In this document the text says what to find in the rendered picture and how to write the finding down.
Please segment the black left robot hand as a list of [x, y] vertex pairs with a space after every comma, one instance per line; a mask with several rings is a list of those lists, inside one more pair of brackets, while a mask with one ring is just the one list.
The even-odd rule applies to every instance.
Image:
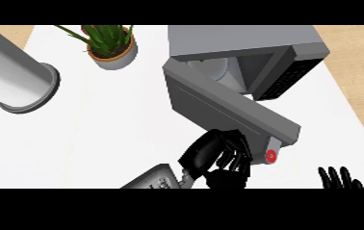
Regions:
[[253, 161], [247, 140], [239, 130], [211, 129], [195, 140], [180, 159], [182, 181], [189, 189], [202, 177], [211, 189], [242, 189]]

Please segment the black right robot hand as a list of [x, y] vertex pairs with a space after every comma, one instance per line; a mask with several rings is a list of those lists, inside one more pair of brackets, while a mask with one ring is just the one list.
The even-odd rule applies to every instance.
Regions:
[[334, 170], [331, 166], [328, 169], [319, 167], [318, 175], [324, 189], [364, 189], [364, 185], [359, 180], [350, 178], [349, 171], [344, 166], [340, 167], [340, 170]]

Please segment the green potted plant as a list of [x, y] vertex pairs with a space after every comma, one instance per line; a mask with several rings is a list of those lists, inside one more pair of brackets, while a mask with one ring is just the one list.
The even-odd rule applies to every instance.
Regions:
[[134, 60], [137, 44], [133, 36], [133, 26], [82, 25], [84, 36], [60, 25], [56, 25], [56, 28], [87, 45], [90, 58], [102, 69], [118, 70]]

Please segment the grey microwave door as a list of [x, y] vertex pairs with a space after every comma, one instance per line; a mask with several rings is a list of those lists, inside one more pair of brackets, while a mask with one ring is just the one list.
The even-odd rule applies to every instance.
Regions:
[[248, 136], [273, 136], [284, 145], [299, 138], [300, 125], [168, 58], [164, 66], [171, 109], [204, 130], [238, 129]]

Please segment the grey metal sink basin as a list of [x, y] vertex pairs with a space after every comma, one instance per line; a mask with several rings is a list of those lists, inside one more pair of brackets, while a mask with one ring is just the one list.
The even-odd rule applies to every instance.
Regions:
[[53, 98], [59, 82], [56, 68], [0, 35], [0, 108], [17, 115], [35, 111]]

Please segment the grey microwave body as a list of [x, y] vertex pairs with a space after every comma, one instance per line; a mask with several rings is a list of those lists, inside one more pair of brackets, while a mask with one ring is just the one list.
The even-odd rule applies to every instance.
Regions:
[[276, 99], [328, 56], [309, 25], [170, 25], [168, 55], [180, 63], [227, 59], [217, 81], [257, 101]]

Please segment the pale microwave turntable plate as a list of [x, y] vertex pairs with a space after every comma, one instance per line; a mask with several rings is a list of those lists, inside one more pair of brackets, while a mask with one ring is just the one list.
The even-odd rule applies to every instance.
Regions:
[[204, 74], [211, 80], [219, 81], [227, 72], [227, 59], [189, 61], [188, 67]]

